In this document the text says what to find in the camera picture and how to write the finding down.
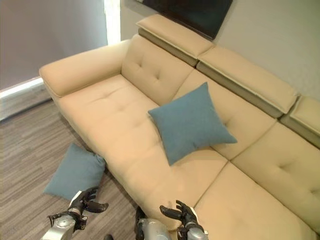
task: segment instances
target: sofa backrest cushion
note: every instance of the sofa backrest cushion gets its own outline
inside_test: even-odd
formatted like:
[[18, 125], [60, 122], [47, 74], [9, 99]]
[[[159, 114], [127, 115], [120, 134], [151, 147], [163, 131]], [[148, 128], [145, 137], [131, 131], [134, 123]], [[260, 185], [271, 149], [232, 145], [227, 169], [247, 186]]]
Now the sofa backrest cushion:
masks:
[[216, 46], [196, 68], [274, 118], [288, 113], [298, 93], [286, 82], [239, 54]]
[[231, 161], [320, 233], [320, 150], [281, 123]]
[[122, 63], [121, 74], [158, 105], [169, 103], [194, 68], [135, 35]]
[[301, 96], [280, 121], [320, 149], [320, 102]]
[[237, 139], [237, 143], [217, 144], [212, 147], [225, 158], [231, 160], [259, 139], [275, 124], [276, 119], [196, 69], [184, 81], [173, 99], [185, 95], [205, 82], [208, 83], [210, 97], [222, 123]]
[[159, 14], [146, 17], [137, 25], [141, 36], [193, 67], [199, 55], [214, 45], [196, 32]]

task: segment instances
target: sofa armrest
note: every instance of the sofa armrest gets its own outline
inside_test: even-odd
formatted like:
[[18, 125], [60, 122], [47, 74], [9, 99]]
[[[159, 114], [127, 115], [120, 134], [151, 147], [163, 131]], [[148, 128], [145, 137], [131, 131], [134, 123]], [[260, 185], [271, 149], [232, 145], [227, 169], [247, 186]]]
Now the sofa armrest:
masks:
[[50, 92], [63, 97], [121, 73], [130, 40], [49, 63], [39, 73]]

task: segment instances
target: throw pillow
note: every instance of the throw pillow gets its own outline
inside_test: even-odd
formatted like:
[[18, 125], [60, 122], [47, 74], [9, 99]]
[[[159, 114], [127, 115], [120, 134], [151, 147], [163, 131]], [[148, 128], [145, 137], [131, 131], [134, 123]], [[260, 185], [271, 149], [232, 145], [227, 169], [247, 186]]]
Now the throw pillow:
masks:
[[159, 130], [170, 166], [199, 148], [237, 142], [216, 113], [207, 82], [148, 113]]
[[71, 200], [78, 191], [99, 185], [105, 160], [72, 143], [44, 193]]

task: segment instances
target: sofa headrest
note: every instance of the sofa headrest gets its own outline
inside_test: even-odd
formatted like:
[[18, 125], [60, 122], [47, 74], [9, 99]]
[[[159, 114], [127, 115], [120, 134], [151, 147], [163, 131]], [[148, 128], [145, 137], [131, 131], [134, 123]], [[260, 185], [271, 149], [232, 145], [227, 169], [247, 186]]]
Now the sofa headrest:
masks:
[[320, 102], [301, 96], [280, 122], [320, 149]]
[[200, 72], [274, 118], [288, 113], [298, 97], [289, 84], [224, 47], [211, 48], [199, 61]]
[[137, 22], [139, 35], [165, 49], [191, 66], [214, 44], [196, 32], [159, 14]]

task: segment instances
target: beige leather sofa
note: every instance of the beige leather sofa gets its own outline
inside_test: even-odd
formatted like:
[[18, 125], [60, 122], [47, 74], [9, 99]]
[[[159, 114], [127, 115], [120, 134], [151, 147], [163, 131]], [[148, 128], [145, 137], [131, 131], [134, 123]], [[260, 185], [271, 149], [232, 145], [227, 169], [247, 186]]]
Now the beige leather sofa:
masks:
[[[320, 104], [231, 50], [160, 15], [139, 34], [40, 69], [70, 125], [151, 218], [194, 206], [211, 240], [315, 240], [320, 233]], [[169, 166], [148, 110], [208, 82], [236, 144]]]

